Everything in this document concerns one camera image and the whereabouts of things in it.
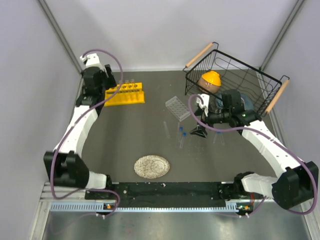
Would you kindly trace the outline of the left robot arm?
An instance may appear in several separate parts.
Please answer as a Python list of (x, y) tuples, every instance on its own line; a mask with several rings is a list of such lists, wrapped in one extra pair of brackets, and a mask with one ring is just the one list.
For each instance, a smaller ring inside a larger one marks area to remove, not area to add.
[(50, 181), (54, 186), (96, 189), (102, 198), (109, 198), (114, 191), (109, 175), (90, 171), (82, 159), (82, 151), (88, 134), (94, 122), (98, 119), (103, 106), (88, 112), (80, 121), (77, 119), (94, 105), (105, 99), (105, 91), (117, 86), (111, 66), (104, 65), (104, 70), (97, 66), (86, 67), (81, 76), (83, 86), (76, 100), (71, 122), (67, 129), (74, 129), (58, 151), (54, 164), (53, 178)]

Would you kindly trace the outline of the speckled white plate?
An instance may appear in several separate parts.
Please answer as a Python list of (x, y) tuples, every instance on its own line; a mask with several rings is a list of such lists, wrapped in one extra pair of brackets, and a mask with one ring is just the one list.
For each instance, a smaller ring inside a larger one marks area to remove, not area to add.
[(170, 170), (170, 163), (158, 155), (140, 157), (133, 166), (135, 173), (144, 179), (157, 179), (166, 175)]

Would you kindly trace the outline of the clear plastic tube rack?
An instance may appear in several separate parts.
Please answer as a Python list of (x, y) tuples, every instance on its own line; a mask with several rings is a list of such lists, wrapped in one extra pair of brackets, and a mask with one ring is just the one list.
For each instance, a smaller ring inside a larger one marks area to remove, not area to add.
[(179, 122), (182, 122), (191, 115), (187, 106), (177, 96), (174, 96), (166, 101), (165, 106), (178, 119)]

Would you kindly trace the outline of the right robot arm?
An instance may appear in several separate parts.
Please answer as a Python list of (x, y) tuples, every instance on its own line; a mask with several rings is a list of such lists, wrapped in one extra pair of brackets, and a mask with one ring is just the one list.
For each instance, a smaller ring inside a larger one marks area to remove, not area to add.
[(207, 130), (237, 132), (250, 142), (268, 162), (275, 176), (263, 176), (252, 171), (238, 174), (233, 192), (239, 198), (250, 193), (269, 197), (281, 208), (293, 213), (293, 207), (311, 201), (310, 208), (301, 215), (313, 212), (318, 202), (319, 167), (305, 162), (286, 148), (268, 129), (261, 116), (246, 107), (246, 101), (235, 90), (227, 90), (215, 111), (210, 111), (208, 94), (193, 94), (188, 103), (196, 100), (197, 110), (191, 115), (197, 122), (192, 135), (207, 136)]

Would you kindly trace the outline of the blue plate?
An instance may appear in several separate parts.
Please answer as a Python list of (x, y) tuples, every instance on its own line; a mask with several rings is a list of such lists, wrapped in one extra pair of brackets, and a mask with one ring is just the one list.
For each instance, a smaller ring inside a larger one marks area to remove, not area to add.
[[(244, 104), (244, 110), (245, 111), (254, 110), (254, 105), (251, 99), (244, 93), (241, 93), (240, 96), (241, 96), (241, 101)], [(224, 107), (222, 100), (218, 98), (215, 99), (215, 105), (217, 108), (220, 108), (220, 109)]]

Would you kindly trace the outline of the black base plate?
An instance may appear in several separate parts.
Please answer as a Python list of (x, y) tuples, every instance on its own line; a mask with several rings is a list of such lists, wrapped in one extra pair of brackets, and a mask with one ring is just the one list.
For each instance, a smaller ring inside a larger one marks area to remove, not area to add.
[(111, 190), (120, 196), (121, 208), (224, 207), (239, 197), (232, 183), (221, 182), (120, 182)]

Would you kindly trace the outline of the yellow test tube rack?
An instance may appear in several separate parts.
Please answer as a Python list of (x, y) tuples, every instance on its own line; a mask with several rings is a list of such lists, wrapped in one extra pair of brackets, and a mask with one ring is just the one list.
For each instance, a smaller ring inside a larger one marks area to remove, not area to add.
[(141, 82), (128, 82), (122, 84), (119, 92), (104, 103), (105, 107), (144, 104), (145, 92)]

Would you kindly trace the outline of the yellow brown bowl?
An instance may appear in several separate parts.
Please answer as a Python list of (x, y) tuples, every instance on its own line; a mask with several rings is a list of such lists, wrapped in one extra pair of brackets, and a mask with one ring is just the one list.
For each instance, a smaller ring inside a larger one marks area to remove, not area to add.
[(222, 85), (220, 74), (213, 70), (208, 71), (201, 75), (198, 85), (200, 91), (216, 94)]

